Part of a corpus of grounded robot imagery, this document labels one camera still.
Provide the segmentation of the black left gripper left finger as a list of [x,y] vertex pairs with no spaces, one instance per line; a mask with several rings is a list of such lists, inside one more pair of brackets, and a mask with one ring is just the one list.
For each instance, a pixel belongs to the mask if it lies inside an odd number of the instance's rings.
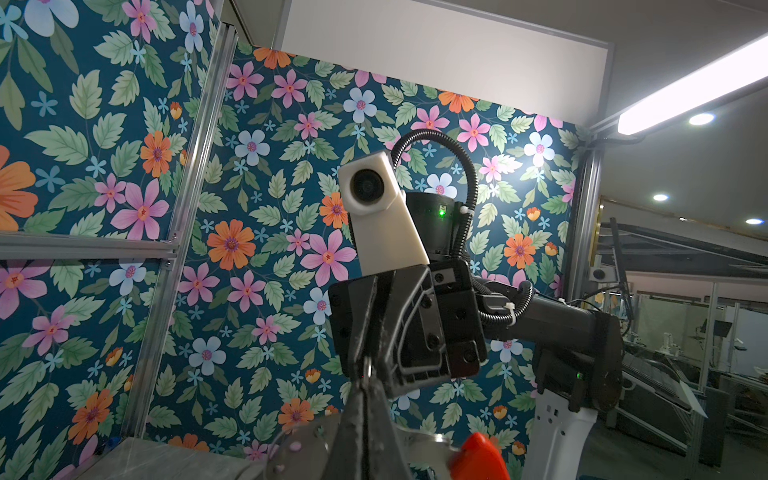
[[323,480],[362,480],[366,478],[366,395],[369,380],[352,384],[339,422]]

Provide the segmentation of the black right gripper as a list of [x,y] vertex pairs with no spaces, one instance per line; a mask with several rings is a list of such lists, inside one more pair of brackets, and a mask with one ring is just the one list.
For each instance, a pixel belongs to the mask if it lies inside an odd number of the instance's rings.
[[330,326],[343,374],[366,364],[391,398],[476,375],[488,353],[468,264],[452,259],[338,282]]

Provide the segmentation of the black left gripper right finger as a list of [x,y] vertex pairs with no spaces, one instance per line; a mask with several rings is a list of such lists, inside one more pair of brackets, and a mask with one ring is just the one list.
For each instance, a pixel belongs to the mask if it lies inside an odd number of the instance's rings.
[[367,478],[411,479],[402,443],[390,418],[389,400],[378,379],[367,387]]

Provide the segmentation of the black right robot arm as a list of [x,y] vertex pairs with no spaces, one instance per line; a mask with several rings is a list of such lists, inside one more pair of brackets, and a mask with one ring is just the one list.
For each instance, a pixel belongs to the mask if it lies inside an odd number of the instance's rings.
[[388,403],[409,390],[475,375],[489,340],[536,346],[539,406],[524,475],[572,479],[599,411],[621,393],[623,341],[611,315],[538,295],[531,283],[474,277],[459,224],[469,208],[434,194],[345,197],[359,279],[332,286],[331,326],[352,386],[322,475],[406,479],[424,463],[446,479],[505,479],[482,433],[460,447],[408,430]]

